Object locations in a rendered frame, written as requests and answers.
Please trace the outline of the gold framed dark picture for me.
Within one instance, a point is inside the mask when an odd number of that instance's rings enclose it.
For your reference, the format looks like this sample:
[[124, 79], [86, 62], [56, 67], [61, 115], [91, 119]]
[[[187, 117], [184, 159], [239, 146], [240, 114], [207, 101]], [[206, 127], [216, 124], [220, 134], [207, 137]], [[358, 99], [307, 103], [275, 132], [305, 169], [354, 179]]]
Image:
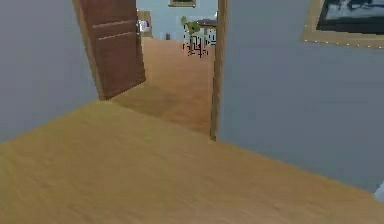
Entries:
[[384, 50], [384, 0], [311, 0], [301, 40]]

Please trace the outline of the dark wooden table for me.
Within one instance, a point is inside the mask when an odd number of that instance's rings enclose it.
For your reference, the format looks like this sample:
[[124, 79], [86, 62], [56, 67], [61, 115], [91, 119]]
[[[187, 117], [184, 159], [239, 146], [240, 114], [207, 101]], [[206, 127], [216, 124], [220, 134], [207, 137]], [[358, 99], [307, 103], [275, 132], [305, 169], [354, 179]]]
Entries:
[[214, 46], [216, 44], [216, 19], [201, 19], [197, 23], [203, 29], [204, 42], [206, 45]]

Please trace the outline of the small gold framed picture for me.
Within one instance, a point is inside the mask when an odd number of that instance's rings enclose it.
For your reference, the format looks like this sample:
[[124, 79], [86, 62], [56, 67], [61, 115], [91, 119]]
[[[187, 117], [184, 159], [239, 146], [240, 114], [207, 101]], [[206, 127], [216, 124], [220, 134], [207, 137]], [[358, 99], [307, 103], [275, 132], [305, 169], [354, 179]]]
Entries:
[[170, 0], [169, 7], [196, 7], [197, 0]]

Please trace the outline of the brown wooden room door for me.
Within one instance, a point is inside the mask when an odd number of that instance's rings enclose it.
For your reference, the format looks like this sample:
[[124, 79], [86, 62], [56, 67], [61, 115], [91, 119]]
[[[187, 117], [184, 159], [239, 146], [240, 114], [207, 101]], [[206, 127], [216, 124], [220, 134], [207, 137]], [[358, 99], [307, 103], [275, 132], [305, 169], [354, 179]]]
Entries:
[[136, 0], [73, 0], [100, 100], [146, 81]]

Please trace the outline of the green house plant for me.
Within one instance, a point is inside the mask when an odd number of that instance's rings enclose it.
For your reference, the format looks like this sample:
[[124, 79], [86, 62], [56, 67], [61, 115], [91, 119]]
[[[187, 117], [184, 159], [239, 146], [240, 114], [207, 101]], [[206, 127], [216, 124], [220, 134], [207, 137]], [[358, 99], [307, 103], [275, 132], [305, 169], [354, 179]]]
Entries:
[[197, 21], [188, 21], [185, 16], [181, 17], [181, 24], [188, 31], [189, 34], [189, 54], [193, 52], [193, 35], [198, 33], [201, 29]]

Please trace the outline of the tan wooden cabinet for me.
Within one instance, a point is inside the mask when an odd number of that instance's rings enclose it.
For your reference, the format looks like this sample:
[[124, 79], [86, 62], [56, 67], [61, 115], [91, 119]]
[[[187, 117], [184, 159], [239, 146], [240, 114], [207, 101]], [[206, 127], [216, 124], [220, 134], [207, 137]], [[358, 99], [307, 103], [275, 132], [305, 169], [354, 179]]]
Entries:
[[149, 11], [139, 10], [137, 12], [140, 33], [143, 37], [152, 38], [151, 13]]

